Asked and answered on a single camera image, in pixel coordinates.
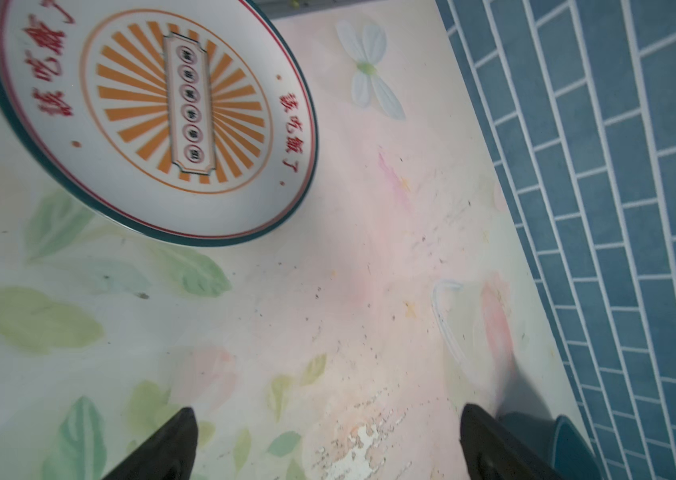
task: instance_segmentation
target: white plate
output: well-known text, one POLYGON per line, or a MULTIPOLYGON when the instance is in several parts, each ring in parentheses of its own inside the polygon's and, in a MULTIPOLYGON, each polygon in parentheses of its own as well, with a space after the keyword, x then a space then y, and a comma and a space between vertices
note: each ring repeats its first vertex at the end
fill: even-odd
POLYGON ((177 244, 236 244, 300 204, 316 117, 247 0, 0 0, 0 106, 76 197, 177 244))

